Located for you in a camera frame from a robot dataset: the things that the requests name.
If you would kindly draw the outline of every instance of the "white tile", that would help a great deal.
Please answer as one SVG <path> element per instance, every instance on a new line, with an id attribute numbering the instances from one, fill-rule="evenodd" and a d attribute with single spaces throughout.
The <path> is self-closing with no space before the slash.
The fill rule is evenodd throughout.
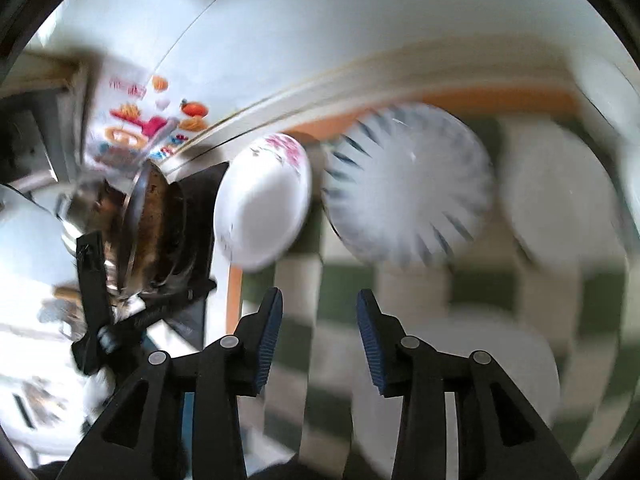
<path id="1" fill-rule="evenodd" d="M 216 280 L 216 290 L 207 297 L 205 316 L 205 345 L 209 345 L 226 334 L 226 299 L 229 289 L 229 262 L 214 247 L 209 277 Z"/>
<path id="2" fill-rule="evenodd" d="M 563 415 L 583 413 L 597 407 L 607 387 L 616 351 L 614 336 L 578 341 L 563 373 Z"/>
<path id="3" fill-rule="evenodd" d="M 306 374 L 272 364 L 269 381 L 264 387 L 265 406 L 289 422 L 302 424 L 305 418 L 306 382 Z"/>
<path id="4" fill-rule="evenodd" d="M 313 324 L 318 309 L 322 261 L 318 254 L 288 254 L 276 263 L 273 286 L 284 299 L 284 315 Z"/>
<path id="5" fill-rule="evenodd" d="M 379 269 L 374 294 L 380 309 L 410 331 L 412 325 L 423 326 L 425 317 L 446 316 L 449 280 L 445 267 L 415 273 Z"/>
<path id="6" fill-rule="evenodd" d="M 566 348 L 575 335 L 582 307 L 580 272 L 558 274 L 526 265 L 519 270 L 518 321 L 539 332 L 552 348 Z"/>
<path id="7" fill-rule="evenodd" d="M 159 349 L 169 352 L 169 355 L 174 358 L 193 354 L 198 351 L 177 335 L 177 333 L 162 320 L 146 329 L 146 334 Z"/>
<path id="8" fill-rule="evenodd" d="M 266 467 L 286 463 L 295 455 L 295 452 L 288 447 L 262 434 L 262 429 L 250 431 L 248 439 L 252 455 L 257 457 Z"/>
<path id="9" fill-rule="evenodd" d="M 340 241 L 324 213 L 322 214 L 321 224 L 320 255 L 322 260 L 329 264 L 362 265 L 361 261 L 353 256 Z"/>
<path id="10" fill-rule="evenodd" d="M 260 397 L 238 397 L 238 419 L 242 428 L 264 431 L 264 401 Z"/>
<path id="11" fill-rule="evenodd" d="M 606 400 L 596 411 L 580 444 L 572 455 L 574 462 L 599 456 L 609 446 L 625 416 L 631 394 Z"/>
<path id="12" fill-rule="evenodd" d="M 625 302 L 622 310 L 622 339 L 640 339 L 640 262 L 628 267 Z"/>
<path id="13" fill-rule="evenodd" d="M 304 426 L 300 442 L 300 462 L 333 478 L 342 478 L 351 450 L 349 440 Z"/>
<path id="14" fill-rule="evenodd" d="M 336 394 L 350 394 L 355 367 L 364 354 L 360 333 L 354 328 L 320 322 L 311 342 L 309 383 Z"/>

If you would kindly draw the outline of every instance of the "white plate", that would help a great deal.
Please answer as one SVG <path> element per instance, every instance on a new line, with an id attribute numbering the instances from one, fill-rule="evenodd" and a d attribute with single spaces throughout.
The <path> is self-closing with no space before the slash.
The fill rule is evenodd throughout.
<path id="1" fill-rule="evenodd" d="M 616 193 L 593 152 L 550 121 L 511 135 L 500 195 L 527 252 L 555 269 L 623 261 Z"/>
<path id="2" fill-rule="evenodd" d="M 493 173 L 474 133 L 425 104 L 361 118 L 335 145 L 322 197 L 343 243 L 361 260 L 429 264 L 481 228 Z"/>
<path id="3" fill-rule="evenodd" d="M 298 236 L 311 200 L 304 148 L 285 134 L 252 142 L 225 173 L 213 215 L 217 248 L 234 266 L 259 270 Z"/>
<path id="4" fill-rule="evenodd" d="M 549 344 L 541 335 L 489 312 L 469 305 L 448 318 L 424 317 L 410 333 L 439 352 L 464 357 L 475 350 L 489 352 L 548 424 L 560 403 L 558 371 Z M 402 397 L 385 399 L 372 384 L 363 350 L 353 384 L 353 434 L 364 458 L 382 478 L 391 476 L 401 413 Z M 454 422 L 454 412 L 447 410 L 447 479 L 458 478 Z"/>

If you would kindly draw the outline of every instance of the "white surface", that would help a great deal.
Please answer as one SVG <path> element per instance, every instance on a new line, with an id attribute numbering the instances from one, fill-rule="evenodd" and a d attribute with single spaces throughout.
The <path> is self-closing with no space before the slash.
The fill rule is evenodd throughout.
<path id="1" fill-rule="evenodd" d="M 526 250 L 557 269 L 618 259 L 624 252 L 617 199 L 596 156 L 551 121 L 531 121 L 524 129 L 528 138 L 522 126 L 508 128 L 500 194 Z"/>
<path id="2" fill-rule="evenodd" d="M 284 134 L 258 139 L 222 179 L 213 220 L 216 244 L 235 266 L 265 267 L 295 240 L 310 199 L 311 168 L 302 146 Z"/>
<path id="3" fill-rule="evenodd" d="M 328 217 L 357 257 L 427 265 L 479 232 L 493 175 L 463 123 L 406 104 L 360 118 L 333 147 L 323 184 Z"/>
<path id="4" fill-rule="evenodd" d="M 476 34 L 529 34 L 636 70 L 586 0 L 218 0 L 160 70 L 192 75 L 238 110 L 378 52 Z"/>
<path id="5" fill-rule="evenodd" d="M 69 56 L 110 54 L 154 70 L 214 0 L 65 0 L 30 43 Z M 188 68 L 181 71 L 188 78 Z"/>
<path id="6" fill-rule="evenodd" d="M 636 226 L 640 226 L 640 146 L 621 150 L 620 180 Z"/>
<path id="7" fill-rule="evenodd" d="M 32 44 L 65 55 L 108 52 L 180 75 L 229 113 L 375 53 L 478 34 L 585 49 L 638 83 L 628 53 L 586 0 L 65 0 Z"/>
<path id="8" fill-rule="evenodd" d="M 0 423 L 8 437 L 37 452 L 70 455 L 82 439 L 85 378 L 72 363 L 69 341 L 37 340 L 0 332 L 0 354 L 11 356 L 3 359 L 0 367 L 2 378 L 10 378 L 10 384 L 0 386 Z M 21 393 L 20 381 L 33 377 L 50 381 L 47 389 L 64 399 L 65 405 L 61 422 L 53 426 L 37 424 L 35 430 L 27 427 L 13 398 L 14 393 Z"/>
<path id="9" fill-rule="evenodd" d="M 12 445 L 14 446 L 14 449 L 18 452 L 18 455 L 20 455 L 20 458 L 27 465 L 28 468 L 36 468 L 37 466 L 40 465 L 39 463 L 36 462 L 38 458 L 36 452 L 31 450 L 30 447 L 25 446 L 24 444 L 19 444 L 17 442 L 12 442 Z"/>
<path id="10" fill-rule="evenodd" d="M 116 390 L 116 378 L 110 368 L 103 367 L 89 377 L 82 390 L 82 409 L 87 416 L 102 412 L 104 401 Z"/>
<path id="11" fill-rule="evenodd" d="M 0 187 L 0 202 L 0 274 L 46 285 L 77 283 L 76 262 L 55 216 L 6 187 Z"/>
<path id="12" fill-rule="evenodd" d="M 439 352 L 468 356 L 475 350 L 485 350 L 507 372 L 511 380 L 536 409 L 540 417 L 549 422 L 560 401 L 560 383 L 556 362 L 546 340 L 533 332 L 523 330 L 509 319 L 474 314 L 471 310 L 448 319 L 422 318 L 411 332 Z M 354 438 L 367 461 L 377 473 L 390 478 L 396 456 L 398 431 L 402 412 L 402 397 L 385 399 L 372 384 L 369 367 L 363 362 L 356 368 L 354 378 L 353 417 Z M 449 415 L 447 426 L 452 423 Z M 456 449 L 447 428 L 447 447 Z M 447 465 L 452 463 L 447 453 Z M 457 471 L 447 467 L 447 480 L 457 479 Z"/>

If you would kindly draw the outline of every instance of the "cartoon food illustration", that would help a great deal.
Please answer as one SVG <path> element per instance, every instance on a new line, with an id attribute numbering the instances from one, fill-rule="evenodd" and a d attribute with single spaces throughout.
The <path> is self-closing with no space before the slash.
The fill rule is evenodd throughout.
<path id="1" fill-rule="evenodd" d="M 171 101 L 169 101 L 169 99 L 158 99 L 156 101 L 156 108 L 158 110 L 166 110 L 169 104 L 171 104 Z"/>
<path id="2" fill-rule="evenodd" d="M 184 119 L 178 124 L 178 128 L 187 132 L 201 132 L 208 126 L 209 125 L 207 124 L 207 121 L 205 121 L 199 115 L 193 116 L 189 119 Z"/>
<path id="3" fill-rule="evenodd" d="M 169 82 L 161 75 L 155 75 L 151 78 L 151 86 L 156 92 L 164 92 L 169 88 Z"/>
<path id="4" fill-rule="evenodd" d="M 140 108 L 132 103 L 124 103 L 120 106 L 118 112 L 120 113 L 121 117 L 126 118 L 125 120 L 135 120 L 140 117 Z"/>
<path id="5" fill-rule="evenodd" d="M 134 150 L 139 150 L 146 144 L 146 137 L 123 128 L 107 128 L 104 131 L 104 136 L 113 144 L 119 144 Z"/>
<path id="6" fill-rule="evenodd" d="M 182 110 L 183 114 L 191 117 L 198 115 L 202 118 L 209 113 L 209 109 L 204 104 L 197 101 L 187 101 L 187 99 L 183 99 L 180 102 L 180 110 Z"/>
<path id="7" fill-rule="evenodd" d="M 165 118 L 157 115 L 151 117 L 148 121 L 142 121 L 140 120 L 140 118 L 134 118 L 128 116 L 127 114 L 123 114 L 120 110 L 110 110 L 109 113 L 117 119 L 122 119 L 123 121 L 127 121 L 127 123 L 140 126 L 140 128 L 142 128 L 142 135 L 147 137 L 148 139 L 153 137 L 156 132 L 167 123 L 167 120 Z"/>

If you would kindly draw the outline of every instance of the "white wall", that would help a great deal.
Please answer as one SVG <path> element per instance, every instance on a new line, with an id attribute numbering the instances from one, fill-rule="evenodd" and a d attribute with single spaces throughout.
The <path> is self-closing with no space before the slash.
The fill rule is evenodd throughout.
<path id="1" fill-rule="evenodd" d="M 640 81 L 586 0 L 67 0 L 32 43 L 180 75 L 224 115 L 377 52 L 476 34 L 531 34 Z"/>

